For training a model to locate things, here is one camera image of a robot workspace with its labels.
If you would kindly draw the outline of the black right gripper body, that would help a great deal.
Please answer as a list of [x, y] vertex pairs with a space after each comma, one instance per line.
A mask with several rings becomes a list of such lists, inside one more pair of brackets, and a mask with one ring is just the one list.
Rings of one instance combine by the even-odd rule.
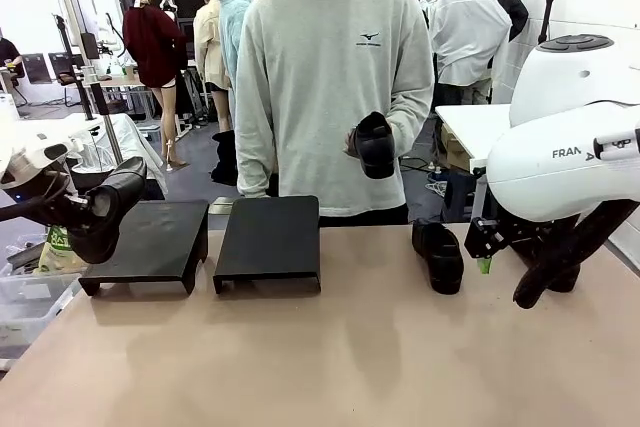
[[516, 252], [537, 252], [540, 247], [541, 223], [524, 219], [502, 221], [502, 235]]

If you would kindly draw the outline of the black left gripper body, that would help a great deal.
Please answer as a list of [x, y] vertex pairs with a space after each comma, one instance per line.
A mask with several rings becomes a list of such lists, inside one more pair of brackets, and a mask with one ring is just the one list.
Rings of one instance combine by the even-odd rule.
[[38, 202], [30, 211], [29, 219], [45, 226], [80, 228], [86, 223], [88, 212], [81, 211], [74, 205], [76, 196], [80, 195], [72, 195], [66, 190], [57, 195], [52, 192], [46, 194], [44, 191], [35, 191], [32, 199]]

